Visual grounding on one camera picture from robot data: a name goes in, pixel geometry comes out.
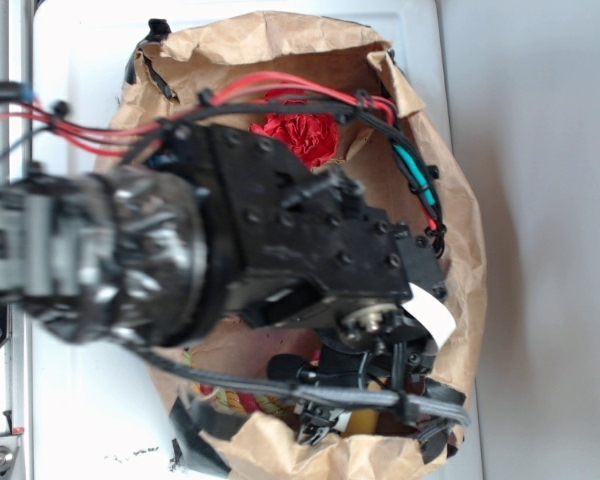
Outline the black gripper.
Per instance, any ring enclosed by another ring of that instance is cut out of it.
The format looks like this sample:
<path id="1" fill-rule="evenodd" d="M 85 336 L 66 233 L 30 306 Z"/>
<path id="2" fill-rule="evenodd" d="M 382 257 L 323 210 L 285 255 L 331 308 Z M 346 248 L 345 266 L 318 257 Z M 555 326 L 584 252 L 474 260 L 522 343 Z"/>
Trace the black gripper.
<path id="1" fill-rule="evenodd" d="M 395 303 L 276 303 L 266 308 L 272 328 L 308 328 L 321 342 L 313 361 L 299 354 L 277 354 L 269 360 L 267 377 L 324 389 L 366 392 L 403 388 L 407 373 L 430 370 L 424 360 L 430 339 L 425 327 Z"/>

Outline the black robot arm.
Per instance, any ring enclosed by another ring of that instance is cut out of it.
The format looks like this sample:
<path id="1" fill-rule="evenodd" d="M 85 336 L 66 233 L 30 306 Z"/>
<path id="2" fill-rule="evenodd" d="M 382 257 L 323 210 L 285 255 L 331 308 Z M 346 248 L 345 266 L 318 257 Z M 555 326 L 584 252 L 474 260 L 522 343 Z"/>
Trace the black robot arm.
<path id="1" fill-rule="evenodd" d="M 301 438 L 370 408 L 404 424 L 445 417 L 407 392 L 440 341 L 418 299 L 446 288 L 421 237 L 369 206 L 342 170 L 310 173 L 281 142 L 183 122 L 166 160 L 76 178 L 33 169 L 0 185 L 0 303 L 60 339 L 110 340 L 181 378 L 301 404 Z M 252 329 L 309 329 L 320 363 L 277 354 L 263 380 L 170 361 L 228 315 Z"/>

